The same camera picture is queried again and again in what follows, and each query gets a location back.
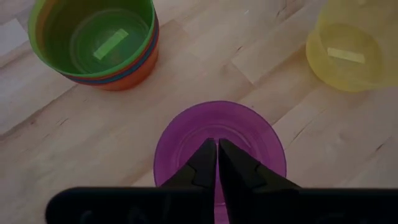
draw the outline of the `purple bowl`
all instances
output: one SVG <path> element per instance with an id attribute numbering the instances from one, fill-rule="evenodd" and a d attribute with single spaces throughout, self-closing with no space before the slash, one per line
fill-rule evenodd
<path id="1" fill-rule="evenodd" d="M 183 166 L 207 138 L 229 139 L 262 164 L 286 177 L 286 160 L 271 125 L 250 108 L 228 101 L 201 103 L 177 115 L 157 143 L 154 161 L 156 186 Z M 215 189 L 215 223 L 227 224 L 228 215 L 218 178 Z"/>

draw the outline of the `translucent yellow bowl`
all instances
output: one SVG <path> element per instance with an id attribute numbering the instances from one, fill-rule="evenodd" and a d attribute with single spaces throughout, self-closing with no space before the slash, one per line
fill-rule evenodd
<path id="1" fill-rule="evenodd" d="M 344 91 L 398 85 L 397 50 L 397 0 L 329 0 L 307 40 L 312 70 Z"/>

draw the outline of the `green tape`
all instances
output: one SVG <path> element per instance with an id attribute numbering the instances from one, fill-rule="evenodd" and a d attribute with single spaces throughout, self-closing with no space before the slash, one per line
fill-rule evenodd
<path id="1" fill-rule="evenodd" d="M 128 35 L 124 29 L 119 29 L 94 52 L 94 57 L 101 60 Z"/>

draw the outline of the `green bowl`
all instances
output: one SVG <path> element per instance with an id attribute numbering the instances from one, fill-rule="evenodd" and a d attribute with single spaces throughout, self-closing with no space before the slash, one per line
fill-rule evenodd
<path id="1" fill-rule="evenodd" d="M 155 24 L 151 0 L 37 1 L 29 39 L 38 57 L 74 77 L 122 70 L 149 44 Z"/>

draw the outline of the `wood grain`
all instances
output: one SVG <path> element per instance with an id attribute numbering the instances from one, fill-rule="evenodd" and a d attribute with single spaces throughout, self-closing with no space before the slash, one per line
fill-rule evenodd
<path id="1" fill-rule="evenodd" d="M 26 29 L 33 2 L 0 0 L 0 23 Z M 0 68 L 0 223 L 44 223 L 48 200 L 69 187 L 154 186 L 162 131 L 211 100 L 268 120 L 299 185 L 398 187 L 398 89 L 345 93 L 307 63 L 305 41 L 324 2 L 154 0 L 159 61 L 122 92 L 76 85 L 29 43 L 15 47 Z"/>

